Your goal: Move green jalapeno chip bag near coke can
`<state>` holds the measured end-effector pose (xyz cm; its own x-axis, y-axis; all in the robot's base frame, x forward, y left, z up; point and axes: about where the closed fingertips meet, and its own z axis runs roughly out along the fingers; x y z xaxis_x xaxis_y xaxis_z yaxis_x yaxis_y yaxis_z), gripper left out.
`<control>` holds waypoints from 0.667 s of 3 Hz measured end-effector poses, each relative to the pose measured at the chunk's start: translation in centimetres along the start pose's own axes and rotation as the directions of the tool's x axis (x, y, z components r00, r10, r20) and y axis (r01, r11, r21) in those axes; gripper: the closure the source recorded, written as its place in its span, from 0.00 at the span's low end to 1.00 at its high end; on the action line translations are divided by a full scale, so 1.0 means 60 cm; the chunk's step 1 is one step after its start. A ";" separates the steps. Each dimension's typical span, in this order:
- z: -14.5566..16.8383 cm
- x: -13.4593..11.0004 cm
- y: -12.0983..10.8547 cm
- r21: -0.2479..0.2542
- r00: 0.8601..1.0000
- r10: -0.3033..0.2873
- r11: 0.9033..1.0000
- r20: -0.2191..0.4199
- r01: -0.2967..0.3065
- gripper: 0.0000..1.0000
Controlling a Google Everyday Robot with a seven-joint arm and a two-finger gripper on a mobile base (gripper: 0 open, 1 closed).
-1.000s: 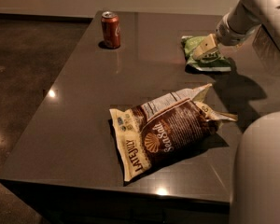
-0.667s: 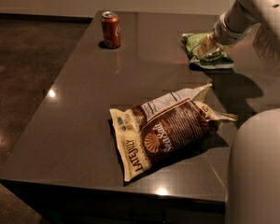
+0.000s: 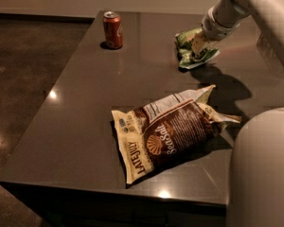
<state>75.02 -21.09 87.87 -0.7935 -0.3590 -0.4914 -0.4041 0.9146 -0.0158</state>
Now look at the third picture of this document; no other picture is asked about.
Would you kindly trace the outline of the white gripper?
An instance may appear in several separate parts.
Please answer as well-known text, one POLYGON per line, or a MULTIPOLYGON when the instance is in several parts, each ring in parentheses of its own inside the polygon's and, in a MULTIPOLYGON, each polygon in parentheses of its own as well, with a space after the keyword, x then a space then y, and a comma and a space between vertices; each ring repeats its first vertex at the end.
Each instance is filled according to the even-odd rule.
POLYGON ((234 23, 232 26, 223 26, 214 17, 214 8, 210 8, 202 19, 201 28, 203 32, 195 34, 192 40, 192 50, 196 56, 206 47, 207 41, 220 41, 230 36, 239 26, 234 23))

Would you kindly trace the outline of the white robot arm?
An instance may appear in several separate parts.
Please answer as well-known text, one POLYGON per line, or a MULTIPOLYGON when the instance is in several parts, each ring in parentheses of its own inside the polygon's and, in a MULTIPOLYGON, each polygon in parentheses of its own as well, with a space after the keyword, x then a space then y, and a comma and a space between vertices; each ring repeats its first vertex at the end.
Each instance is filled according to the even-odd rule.
MULTIPOLYGON (((240 20, 252 16, 284 68, 284 0, 221 0, 203 19, 209 41, 222 40, 240 20)), ((236 135, 227 162, 225 227, 284 227, 284 79, 268 77, 253 59, 242 63, 244 82, 257 87, 265 111, 251 117, 236 135)))

